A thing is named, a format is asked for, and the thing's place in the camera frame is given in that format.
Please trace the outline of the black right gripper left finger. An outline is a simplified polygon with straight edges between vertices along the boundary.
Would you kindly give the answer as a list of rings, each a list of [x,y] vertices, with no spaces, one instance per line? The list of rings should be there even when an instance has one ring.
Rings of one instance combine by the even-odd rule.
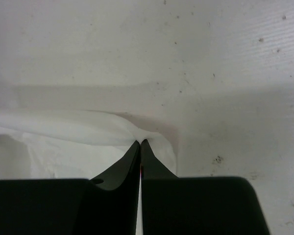
[[[140,185],[140,144],[88,183],[82,202],[82,234],[136,233]]]

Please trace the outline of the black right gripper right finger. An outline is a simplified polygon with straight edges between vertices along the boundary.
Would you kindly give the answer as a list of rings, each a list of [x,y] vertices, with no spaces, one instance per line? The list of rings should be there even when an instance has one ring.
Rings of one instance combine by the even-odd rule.
[[[141,143],[141,175],[143,180],[178,178],[156,158],[148,140]]]

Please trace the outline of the white garment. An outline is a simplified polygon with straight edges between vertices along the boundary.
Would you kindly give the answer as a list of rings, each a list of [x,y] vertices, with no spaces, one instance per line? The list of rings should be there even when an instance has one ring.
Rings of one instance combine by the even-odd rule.
[[[0,109],[0,179],[93,178],[135,142],[148,140],[176,173],[171,143],[113,114]]]

